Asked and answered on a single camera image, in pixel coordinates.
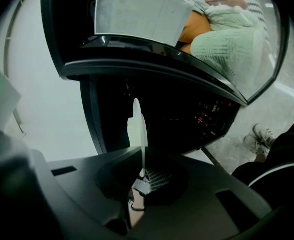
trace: black pants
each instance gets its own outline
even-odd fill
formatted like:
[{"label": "black pants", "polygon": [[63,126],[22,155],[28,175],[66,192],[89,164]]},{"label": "black pants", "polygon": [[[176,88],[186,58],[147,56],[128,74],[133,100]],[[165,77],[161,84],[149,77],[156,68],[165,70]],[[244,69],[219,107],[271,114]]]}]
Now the black pants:
[{"label": "black pants", "polygon": [[265,171],[290,162],[294,162],[294,124],[274,141],[265,162],[247,162],[232,175],[248,185]]}]

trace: shoe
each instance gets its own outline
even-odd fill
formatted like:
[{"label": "shoe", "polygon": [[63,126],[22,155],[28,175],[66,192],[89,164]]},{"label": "shoe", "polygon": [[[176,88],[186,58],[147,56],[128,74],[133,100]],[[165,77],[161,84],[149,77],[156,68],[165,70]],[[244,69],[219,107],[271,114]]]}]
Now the shoe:
[{"label": "shoe", "polygon": [[244,145],[250,152],[254,154],[264,154],[267,156],[269,149],[261,142],[259,142],[254,136],[247,135],[243,138]]},{"label": "shoe", "polygon": [[259,142],[264,143],[268,148],[271,147],[270,141],[274,139],[273,134],[269,128],[265,129],[261,124],[256,123],[252,128]]}]

